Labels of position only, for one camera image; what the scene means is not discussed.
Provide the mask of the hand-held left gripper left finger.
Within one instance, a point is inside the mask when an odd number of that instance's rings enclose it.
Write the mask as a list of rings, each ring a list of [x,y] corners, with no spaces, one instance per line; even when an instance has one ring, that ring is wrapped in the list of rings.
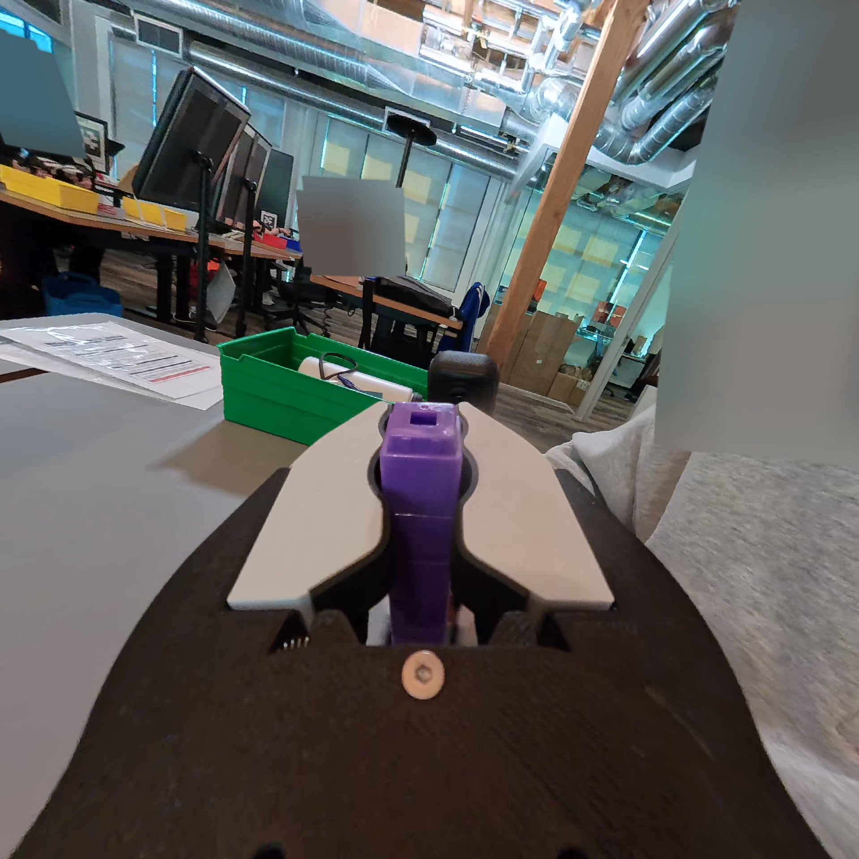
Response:
[[[383,504],[370,466],[388,412],[375,402],[298,456],[228,594],[230,609],[296,610],[309,624],[323,586],[381,547]]]

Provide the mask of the purple block bar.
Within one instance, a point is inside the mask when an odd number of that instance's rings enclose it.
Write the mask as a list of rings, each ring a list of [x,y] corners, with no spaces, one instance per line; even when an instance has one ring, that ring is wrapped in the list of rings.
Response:
[[[462,429],[454,404],[393,405],[379,468],[391,517],[388,599],[394,645],[445,643],[462,467]]]

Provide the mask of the person's right forearm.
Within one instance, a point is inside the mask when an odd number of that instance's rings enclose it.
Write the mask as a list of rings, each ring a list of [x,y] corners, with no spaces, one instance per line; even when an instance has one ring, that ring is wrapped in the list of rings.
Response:
[[[575,433],[544,458],[575,477],[640,542],[655,531],[667,502],[669,464],[654,444],[655,405],[613,430]]]

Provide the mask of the blue jacket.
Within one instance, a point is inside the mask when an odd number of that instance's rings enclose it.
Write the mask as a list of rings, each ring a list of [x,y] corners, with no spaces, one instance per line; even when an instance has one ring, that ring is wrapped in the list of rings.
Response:
[[[473,283],[459,306],[461,321],[458,339],[459,351],[471,351],[476,325],[486,314],[490,304],[491,299],[486,287],[480,282]]]

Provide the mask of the brown cardboard box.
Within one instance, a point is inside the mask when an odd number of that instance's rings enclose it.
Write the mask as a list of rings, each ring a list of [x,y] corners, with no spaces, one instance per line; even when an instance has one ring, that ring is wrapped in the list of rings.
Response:
[[[542,311],[526,315],[504,364],[501,383],[547,396],[582,323],[582,315]]]

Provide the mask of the white plastic part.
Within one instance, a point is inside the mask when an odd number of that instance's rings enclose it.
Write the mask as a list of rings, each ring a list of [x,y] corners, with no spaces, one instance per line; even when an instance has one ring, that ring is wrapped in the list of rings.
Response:
[[[306,357],[299,365],[298,372],[389,403],[419,400],[413,388],[366,374],[358,369],[354,359],[335,352],[325,353],[321,357]]]

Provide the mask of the black bag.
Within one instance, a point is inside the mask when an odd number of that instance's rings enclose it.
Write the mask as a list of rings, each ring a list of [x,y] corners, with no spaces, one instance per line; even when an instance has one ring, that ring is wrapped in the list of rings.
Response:
[[[369,278],[368,282],[372,282],[374,295],[381,295],[445,319],[451,318],[454,313],[454,306],[449,298],[411,276],[379,276]]]

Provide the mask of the green storage bin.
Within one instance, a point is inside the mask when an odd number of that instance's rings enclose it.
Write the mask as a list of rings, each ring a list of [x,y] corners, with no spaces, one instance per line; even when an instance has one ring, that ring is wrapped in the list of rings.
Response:
[[[293,327],[233,339],[218,350],[224,418],[300,444],[313,444],[374,404],[389,404],[300,374],[306,357],[347,355],[360,371],[428,398],[426,370]]]

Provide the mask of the black floor lamp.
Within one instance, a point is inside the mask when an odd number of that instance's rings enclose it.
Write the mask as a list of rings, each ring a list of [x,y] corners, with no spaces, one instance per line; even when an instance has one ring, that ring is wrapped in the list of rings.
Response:
[[[410,114],[387,109],[384,118],[384,129],[392,135],[404,140],[404,152],[401,157],[400,169],[395,182],[396,188],[402,188],[408,167],[412,148],[415,145],[432,148],[437,143],[437,135],[428,122]]]

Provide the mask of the laminated paper sheet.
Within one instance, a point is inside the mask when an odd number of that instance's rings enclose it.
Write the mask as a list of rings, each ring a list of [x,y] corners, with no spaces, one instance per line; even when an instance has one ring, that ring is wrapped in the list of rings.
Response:
[[[223,398],[218,356],[112,320],[4,329],[2,359],[199,411]]]

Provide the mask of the black monitor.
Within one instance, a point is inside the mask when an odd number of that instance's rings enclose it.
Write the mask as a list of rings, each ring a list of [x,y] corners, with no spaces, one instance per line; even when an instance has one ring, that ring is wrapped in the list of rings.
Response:
[[[294,167],[294,157],[272,149],[267,160],[264,176],[257,192],[255,220],[265,230],[287,227],[286,215]]]
[[[249,196],[256,199],[273,146],[248,123],[217,182],[212,218],[216,225],[234,230],[246,226]]]
[[[250,116],[246,105],[199,67],[180,71],[137,165],[133,195],[199,211],[202,176],[211,191]]]

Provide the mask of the yellow storage bin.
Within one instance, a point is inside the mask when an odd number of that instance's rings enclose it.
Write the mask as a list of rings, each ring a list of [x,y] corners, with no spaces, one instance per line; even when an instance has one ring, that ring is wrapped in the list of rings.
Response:
[[[185,233],[188,230],[188,218],[182,211],[133,196],[124,196],[121,200],[121,208],[128,218],[137,221],[176,232]]]
[[[1,166],[1,181],[6,191],[59,209],[95,215],[100,198],[92,190],[53,177],[41,177],[13,166]]]

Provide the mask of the long wooden desk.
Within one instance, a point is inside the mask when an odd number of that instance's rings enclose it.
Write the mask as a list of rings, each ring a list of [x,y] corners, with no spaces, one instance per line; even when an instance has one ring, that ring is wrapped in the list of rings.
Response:
[[[1,201],[5,204],[26,210],[28,213],[46,217],[54,221],[78,228],[111,231],[119,234],[133,235],[138,238],[147,237],[153,242],[158,239],[165,242],[183,242],[196,244],[199,234],[196,231],[177,231],[158,227],[146,221],[129,218],[115,218],[90,214],[72,209],[62,209],[56,205],[30,199],[20,194],[8,191],[3,185]],[[243,242],[228,239],[225,235],[209,235],[209,248],[217,248],[229,254],[242,255]],[[262,242],[251,243],[251,256],[255,259],[296,260],[301,257],[299,252],[288,248],[275,248]]]

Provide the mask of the wooden post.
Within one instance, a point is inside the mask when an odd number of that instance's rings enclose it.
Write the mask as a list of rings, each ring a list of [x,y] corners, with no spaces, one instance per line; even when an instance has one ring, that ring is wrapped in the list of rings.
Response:
[[[616,1],[607,16],[576,99],[538,209],[521,249],[493,327],[486,355],[505,368],[510,352],[564,220],[576,182],[603,120],[618,76],[645,20],[647,1]]]

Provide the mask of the silver ventilation duct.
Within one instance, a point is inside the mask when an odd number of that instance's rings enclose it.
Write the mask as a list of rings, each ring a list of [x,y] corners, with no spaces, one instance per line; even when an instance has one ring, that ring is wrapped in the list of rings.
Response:
[[[620,73],[593,148],[618,163],[641,165],[707,111],[739,6],[659,4]]]
[[[336,81],[318,77],[306,70],[281,64],[263,63],[245,52],[226,51],[193,39],[187,57],[210,74],[222,73],[248,87],[279,94],[304,106],[325,112],[336,119],[354,124],[383,136],[398,137],[386,124],[387,113],[403,113],[425,119],[435,133],[431,152],[446,156],[463,166],[510,181],[528,147],[519,138],[491,134],[475,125],[431,116],[403,105],[342,86]]]

